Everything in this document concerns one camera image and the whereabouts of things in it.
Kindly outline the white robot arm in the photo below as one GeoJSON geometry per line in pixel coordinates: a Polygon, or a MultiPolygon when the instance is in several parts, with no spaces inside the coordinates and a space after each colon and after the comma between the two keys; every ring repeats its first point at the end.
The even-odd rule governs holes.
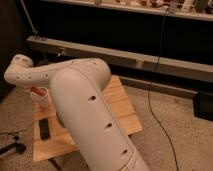
{"type": "Polygon", "coordinates": [[[49,88],[52,103],[91,171],[149,171],[149,168],[103,96],[111,79],[99,58],[33,65],[15,55],[4,72],[13,85],[49,88]]]}

